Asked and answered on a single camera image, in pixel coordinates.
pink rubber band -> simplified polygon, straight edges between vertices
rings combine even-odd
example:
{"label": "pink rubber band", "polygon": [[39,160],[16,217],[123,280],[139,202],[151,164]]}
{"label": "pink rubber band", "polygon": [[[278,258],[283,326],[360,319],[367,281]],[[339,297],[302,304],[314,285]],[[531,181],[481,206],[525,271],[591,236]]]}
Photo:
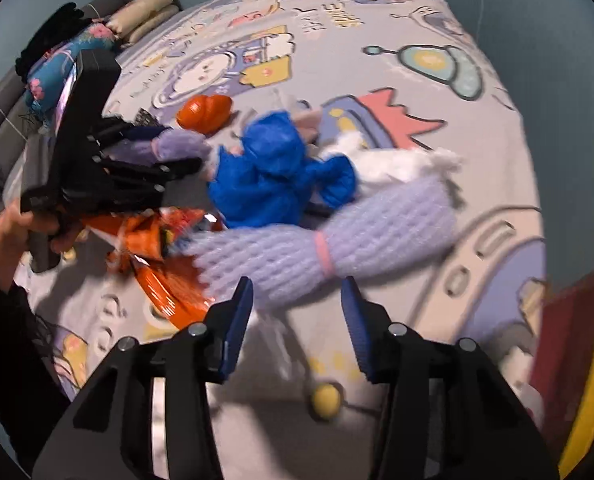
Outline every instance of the pink rubber band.
{"label": "pink rubber band", "polygon": [[315,232],[315,250],[317,251],[317,257],[321,263],[321,268],[324,270],[325,277],[332,278],[335,275],[335,266],[330,257],[330,251],[328,251],[328,242],[324,233],[321,231]]}

bed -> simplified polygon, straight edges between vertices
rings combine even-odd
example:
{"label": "bed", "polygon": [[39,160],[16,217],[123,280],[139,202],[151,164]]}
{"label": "bed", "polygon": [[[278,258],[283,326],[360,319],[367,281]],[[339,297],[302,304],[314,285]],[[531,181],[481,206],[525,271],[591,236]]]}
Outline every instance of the bed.
{"label": "bed", "polygon": [[[469,336],[484,346],[538,426],[544,358],[540,332],[546,245],[522,118],[487,57],[445,0],[213,0],[181,12],[118,60],[106,113],[132,120],[145,108],[174,124],[193,95],[225,94],[235,120],[211,139],[232,146],[251,119],[293,96],[321,107],[319,141],[359,130],[371,148],[452,150],[464,159],[451,188],[458,241],[445,258],[360,283],[392,319],[426,338]],[[167,203],[211,205],[194,178]],[[114,343],[175,329],[135,280],[106,275],[110,247],[93,235],[55,271],[17,282],[74,396]],[[344,409],[317,425],[305,391],[339,383]],[[162,384],[155,385],[155,473],[165,475]],[[209,392],[227,479],[365,478],[383,392],[355,363],[339,283],[271,314],[255,314],[237,371]],[[429,471],[435,466],[429,457]]]}

